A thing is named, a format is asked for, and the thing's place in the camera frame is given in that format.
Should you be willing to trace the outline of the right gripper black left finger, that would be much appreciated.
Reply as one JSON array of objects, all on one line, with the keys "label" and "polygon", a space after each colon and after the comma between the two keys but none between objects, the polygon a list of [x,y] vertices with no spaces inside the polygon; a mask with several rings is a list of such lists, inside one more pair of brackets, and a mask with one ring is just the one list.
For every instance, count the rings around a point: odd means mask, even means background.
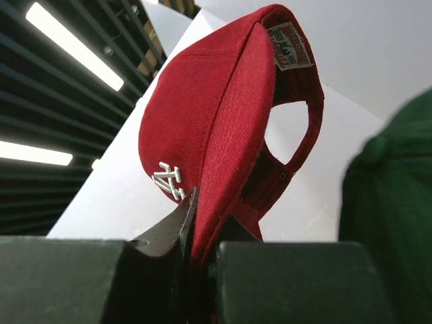
[{"label": "right gripper black left finger", "polygon": [[194,187],[170,214],[130,242],[147,261],[142,278],[148,294],[173,314],[186,310],[198,198],[199,189]]}]

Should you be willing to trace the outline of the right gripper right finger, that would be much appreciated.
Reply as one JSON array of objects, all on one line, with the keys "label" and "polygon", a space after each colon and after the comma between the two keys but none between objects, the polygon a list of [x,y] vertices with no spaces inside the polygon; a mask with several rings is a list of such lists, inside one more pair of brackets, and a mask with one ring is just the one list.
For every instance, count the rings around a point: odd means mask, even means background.
[{"label": "right gripper right finger", "polygon": [[229,215],[227,221],[224,223],[212,249],[209,254],[207,278],[216,279],[216,259],[219,245],[222,242],[262,242],[261,239],[247,230],[236,218]]}]

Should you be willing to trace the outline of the red cap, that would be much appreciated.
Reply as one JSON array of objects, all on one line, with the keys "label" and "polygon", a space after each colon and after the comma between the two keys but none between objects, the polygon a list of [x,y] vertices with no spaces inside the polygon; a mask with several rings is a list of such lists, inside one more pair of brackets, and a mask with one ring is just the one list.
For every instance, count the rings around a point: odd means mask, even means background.
[{"label": "red cap", "polygon": [[[275,106],[303,101],[308,128],[287,163],[265,142]],[[324,94],[294,14],[268,5],[176,55],[159,76],[138,135],[142,167],[172,201],[199,189],[190,262],[201,266],[229,216],[259,235],[313,149]]]}]

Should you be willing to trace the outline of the dark green cap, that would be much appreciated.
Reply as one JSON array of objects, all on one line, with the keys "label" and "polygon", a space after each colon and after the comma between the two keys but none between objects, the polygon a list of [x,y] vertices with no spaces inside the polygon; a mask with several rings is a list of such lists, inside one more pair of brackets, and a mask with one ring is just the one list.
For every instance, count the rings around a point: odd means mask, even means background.
[{"label": "dark green cap", "polygon": [[431,322],[430,90],[407,102],[351,161],[338,238],[368,250],[397,322]]}]

